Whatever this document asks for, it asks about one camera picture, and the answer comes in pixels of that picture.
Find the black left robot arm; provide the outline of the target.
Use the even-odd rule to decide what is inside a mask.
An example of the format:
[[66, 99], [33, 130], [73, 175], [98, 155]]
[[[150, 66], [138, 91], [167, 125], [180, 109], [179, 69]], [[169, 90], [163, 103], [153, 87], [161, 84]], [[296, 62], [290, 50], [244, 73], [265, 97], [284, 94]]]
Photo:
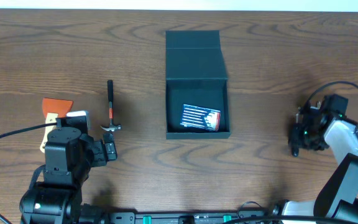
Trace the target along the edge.
[[21, 223], [109, 223], [105, 210], [83, 204], [81, 188], [92, 168], [117, 159], [113, 133], [95, 140], [87, 116], [58, 118], [44, 153], [45, 165], [35, 170], [19, 204]]

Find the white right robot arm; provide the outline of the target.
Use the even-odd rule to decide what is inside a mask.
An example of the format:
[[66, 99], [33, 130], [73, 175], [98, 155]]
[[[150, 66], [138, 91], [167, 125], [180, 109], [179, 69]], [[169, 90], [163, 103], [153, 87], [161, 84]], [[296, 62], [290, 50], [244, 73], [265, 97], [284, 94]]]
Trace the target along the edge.
[[346, 117], [348, 100], [326, 95], [320, 106], [306, 102], [288, 136], [292, 156], [300, 149], [331, 149], [338, 167], [316, 200], [276, 204], [273, 215], [335, 218], [358, 223], [358, 126]]

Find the blue precision screwdriver set case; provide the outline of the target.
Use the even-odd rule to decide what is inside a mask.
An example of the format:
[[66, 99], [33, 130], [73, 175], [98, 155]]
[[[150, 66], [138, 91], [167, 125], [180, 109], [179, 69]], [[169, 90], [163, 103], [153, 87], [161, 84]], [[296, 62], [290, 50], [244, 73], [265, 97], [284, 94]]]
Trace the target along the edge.
[[218, 131], [220, 119], [219, 110], [184, 104], [180, 124], [187, 128]]

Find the black yellow screwdriver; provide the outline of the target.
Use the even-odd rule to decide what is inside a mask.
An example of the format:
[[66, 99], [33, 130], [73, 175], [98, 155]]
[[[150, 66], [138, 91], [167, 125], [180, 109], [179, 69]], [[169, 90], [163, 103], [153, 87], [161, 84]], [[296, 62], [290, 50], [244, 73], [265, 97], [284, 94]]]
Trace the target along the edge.
[[299, 155], [299, 147], [297, 145], [291, 145], [291, 154], [293, 157], [298, 157]]

